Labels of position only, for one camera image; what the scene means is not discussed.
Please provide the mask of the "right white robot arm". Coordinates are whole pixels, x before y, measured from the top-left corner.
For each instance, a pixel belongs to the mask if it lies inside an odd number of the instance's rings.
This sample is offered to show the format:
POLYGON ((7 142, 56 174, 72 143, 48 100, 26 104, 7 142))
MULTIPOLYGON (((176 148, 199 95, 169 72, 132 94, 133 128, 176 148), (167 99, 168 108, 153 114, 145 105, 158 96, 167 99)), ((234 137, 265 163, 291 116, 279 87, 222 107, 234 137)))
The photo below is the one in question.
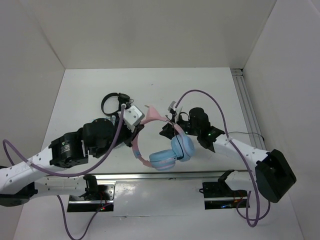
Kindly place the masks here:
POLYGON ((219 177, 218 190, 223 196, 230 196, 234 191, 258 190, 266 200, 278 203, 296 183, 297 178, 281 151, 258 149, 231 138, 212 126, 200 107, 192 108, 188 116, 188 120, 183 120, 173 111, 160 135, 172 139, 177 133, 173 124, 178 124, 186 135, 195 136, 204 149, 249 166, 246 172, 230 169, 219 177))

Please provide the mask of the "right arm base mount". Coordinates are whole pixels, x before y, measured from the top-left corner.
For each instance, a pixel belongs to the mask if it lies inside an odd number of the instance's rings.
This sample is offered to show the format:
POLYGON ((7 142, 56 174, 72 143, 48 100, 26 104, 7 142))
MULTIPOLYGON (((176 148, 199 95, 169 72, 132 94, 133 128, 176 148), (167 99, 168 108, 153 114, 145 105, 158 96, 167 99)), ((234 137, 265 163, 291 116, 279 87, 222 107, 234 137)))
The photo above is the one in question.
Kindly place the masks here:
POLYGON ((231 190, 226 184, 227 177, 234 170, 226 171, 217 181, 205 181, 198 191, 204 197, 206 210, 245 208, 248 193, 245 190, 231 190))

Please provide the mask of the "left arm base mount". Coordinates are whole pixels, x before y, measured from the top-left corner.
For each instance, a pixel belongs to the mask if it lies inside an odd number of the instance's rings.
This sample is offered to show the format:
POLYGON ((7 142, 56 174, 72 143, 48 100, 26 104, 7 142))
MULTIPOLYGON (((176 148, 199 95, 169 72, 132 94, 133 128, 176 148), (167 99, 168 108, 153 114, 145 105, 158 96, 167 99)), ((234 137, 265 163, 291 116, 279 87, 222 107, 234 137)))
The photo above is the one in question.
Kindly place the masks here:
POLYGON ((85 184, 85 192, 81 195, 70 195, 68 213, 113 212, 116 182, 99 180, 94 175, 81 177, 85 184))

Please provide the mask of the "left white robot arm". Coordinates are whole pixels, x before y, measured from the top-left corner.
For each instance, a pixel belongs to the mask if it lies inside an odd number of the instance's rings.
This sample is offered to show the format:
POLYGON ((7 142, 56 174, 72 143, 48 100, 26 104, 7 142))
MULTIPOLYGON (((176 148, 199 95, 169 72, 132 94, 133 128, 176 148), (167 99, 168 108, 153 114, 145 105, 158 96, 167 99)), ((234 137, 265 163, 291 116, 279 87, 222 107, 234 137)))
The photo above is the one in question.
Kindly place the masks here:
POLYGON ((129 146, 142 130, 144 117, 131 107, 120 111, 117 117, 97 118, 52 141, 38 154, 10 167, 1 166, 1 206, 20 206, 34 198, 54 195, 93 200, 102 192, 94 175, 87 170, 68 174, 62 171, 87 164, 89 156, 105 160, 120 144, 129 146))

